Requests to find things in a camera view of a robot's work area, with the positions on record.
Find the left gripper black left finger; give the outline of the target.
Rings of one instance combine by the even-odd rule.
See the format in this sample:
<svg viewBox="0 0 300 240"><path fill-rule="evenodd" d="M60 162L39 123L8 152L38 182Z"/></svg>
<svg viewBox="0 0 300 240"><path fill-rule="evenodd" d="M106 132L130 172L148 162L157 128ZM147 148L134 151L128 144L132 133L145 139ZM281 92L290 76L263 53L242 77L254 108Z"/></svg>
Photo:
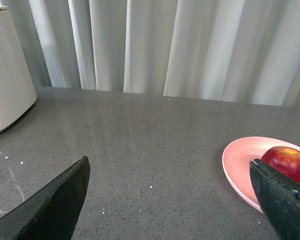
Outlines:
<svg viewBox="0 0 300 240"><path fill-rule="evenodd" d="M0 240L70 240L84 205L91 167L83 156L0 218Z"/></svg>

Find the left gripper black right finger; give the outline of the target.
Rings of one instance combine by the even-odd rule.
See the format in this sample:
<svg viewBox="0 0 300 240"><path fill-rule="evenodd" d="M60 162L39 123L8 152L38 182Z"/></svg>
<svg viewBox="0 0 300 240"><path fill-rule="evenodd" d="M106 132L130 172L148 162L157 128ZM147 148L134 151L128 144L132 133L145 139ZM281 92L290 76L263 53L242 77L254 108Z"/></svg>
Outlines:
<svg viewBox="0 0 300 240"><path fill-rule="evenodd" d="M281 240L300 240L300 183L261 159L249 162L253 191Z"/></svg>

